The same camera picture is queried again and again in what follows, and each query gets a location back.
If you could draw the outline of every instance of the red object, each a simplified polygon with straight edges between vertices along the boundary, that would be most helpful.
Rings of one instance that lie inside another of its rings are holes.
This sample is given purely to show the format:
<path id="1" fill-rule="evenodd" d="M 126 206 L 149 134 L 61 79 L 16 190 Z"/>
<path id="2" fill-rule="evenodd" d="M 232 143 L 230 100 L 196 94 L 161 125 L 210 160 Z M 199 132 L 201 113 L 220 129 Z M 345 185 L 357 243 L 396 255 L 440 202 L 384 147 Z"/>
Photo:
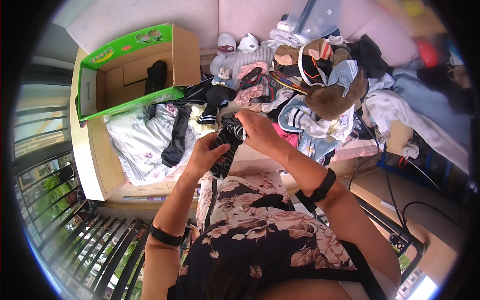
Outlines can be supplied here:
<path id="1" fill-rule="evenodd" d="M 426 67 L 436 66 L 438 63 L 437 51 L 431 43 L 424 39 L 417 40 L 419 53 Z"/>
<path id="2" fill-rule="evenodd" d="M 402 158 L 400 159 L 400 161 L 398 162 L 398 167 L 399 167 L 400 169 L 405 168 L 405 166 L 407 165 L 407 161 L 408 161 L 408 158 L 402 157 Z"/>

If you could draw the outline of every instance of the floral dress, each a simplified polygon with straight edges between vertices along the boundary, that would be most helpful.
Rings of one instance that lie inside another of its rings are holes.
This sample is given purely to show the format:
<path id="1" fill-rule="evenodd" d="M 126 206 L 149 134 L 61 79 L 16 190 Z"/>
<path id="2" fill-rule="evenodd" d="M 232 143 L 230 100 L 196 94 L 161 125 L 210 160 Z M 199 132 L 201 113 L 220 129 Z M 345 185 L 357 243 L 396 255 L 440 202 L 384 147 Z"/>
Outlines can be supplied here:
<path id="1" fill-rule="evenodd" d="M 212 182 L 211 176 L 202 178 L 197 208 L 201 235 L 191 246 L 176 284 L 169 288 L 168 299 L 202 299 L 219 262 L 231 264 L 234 270 L 249 268 L 256 291 L 289 279 L 319 278 L 360 283 L 367 299 L 387 299 L 355 244 L 337 239 L 325 224 L 293 210 L 278 173 L 228 176 L 218 185 L 211 225 L 204 228 Z M 271 196 L 284 209 L 257 207 Z"/>

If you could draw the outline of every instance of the plastic container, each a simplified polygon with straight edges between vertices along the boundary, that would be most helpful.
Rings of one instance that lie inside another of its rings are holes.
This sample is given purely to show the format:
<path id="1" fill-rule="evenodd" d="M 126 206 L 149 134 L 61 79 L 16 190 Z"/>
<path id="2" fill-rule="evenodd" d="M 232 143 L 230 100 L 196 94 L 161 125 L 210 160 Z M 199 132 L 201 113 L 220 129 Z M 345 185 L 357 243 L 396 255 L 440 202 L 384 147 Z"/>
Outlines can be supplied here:
<path id="1" fill-rule="evenodd" d="M 340 17 L 340 0 L 296 0 L 288 21 L 294 33 L 318 39 L 333 33 Z"/>

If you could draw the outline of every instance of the stuffed bunny toy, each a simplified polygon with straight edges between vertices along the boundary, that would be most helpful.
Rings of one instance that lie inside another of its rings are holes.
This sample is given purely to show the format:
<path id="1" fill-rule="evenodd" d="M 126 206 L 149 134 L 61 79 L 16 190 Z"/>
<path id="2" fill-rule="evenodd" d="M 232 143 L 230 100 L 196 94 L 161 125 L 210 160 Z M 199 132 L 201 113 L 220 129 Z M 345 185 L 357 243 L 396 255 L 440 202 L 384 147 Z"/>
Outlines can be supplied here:
<path id="1" fill-rule="evenodd" d="M 220 68 L 220 72 L 212 79 L 212 85 L 223 85 L 229 88 L 233 88 L 233 79 L 228 74 L 230 69 Z"/>

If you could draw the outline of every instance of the cardboard box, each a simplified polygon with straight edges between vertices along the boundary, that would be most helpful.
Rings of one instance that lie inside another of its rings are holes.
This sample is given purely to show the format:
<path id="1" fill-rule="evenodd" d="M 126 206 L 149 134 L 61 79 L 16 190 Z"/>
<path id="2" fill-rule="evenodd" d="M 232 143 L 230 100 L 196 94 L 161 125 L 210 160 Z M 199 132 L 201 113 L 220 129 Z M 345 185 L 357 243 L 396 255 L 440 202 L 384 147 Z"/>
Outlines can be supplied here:
<path id="1" fill-rule="evenodd" d="M 165 89 L 144 95 L 147 68 L 167 63 Z M 179 99 L 200 83 L 198 37 L 175 24 L 145 28 L 104 45 L 80 63 L 78 118 L 88 120 Z"/>

